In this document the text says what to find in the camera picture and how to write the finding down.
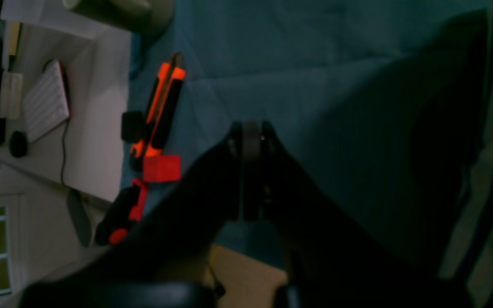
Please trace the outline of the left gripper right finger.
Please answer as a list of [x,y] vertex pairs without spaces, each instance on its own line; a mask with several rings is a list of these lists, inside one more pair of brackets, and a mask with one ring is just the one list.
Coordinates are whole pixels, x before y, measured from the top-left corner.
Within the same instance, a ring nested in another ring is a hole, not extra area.
[[267,121],[253,125],[253,218],[276,230],[274,308],[470,308],[466,288],[406,264],[327,197]]

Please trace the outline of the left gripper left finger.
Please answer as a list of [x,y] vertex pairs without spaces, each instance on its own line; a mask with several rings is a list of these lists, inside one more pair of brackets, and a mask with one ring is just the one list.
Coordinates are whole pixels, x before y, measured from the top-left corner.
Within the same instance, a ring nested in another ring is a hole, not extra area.
[[124,240],[77,273],[26,288],[20,308],[215,308],[214,291],[177,272],[206,256],[239,216],[242,126],[190,167]]

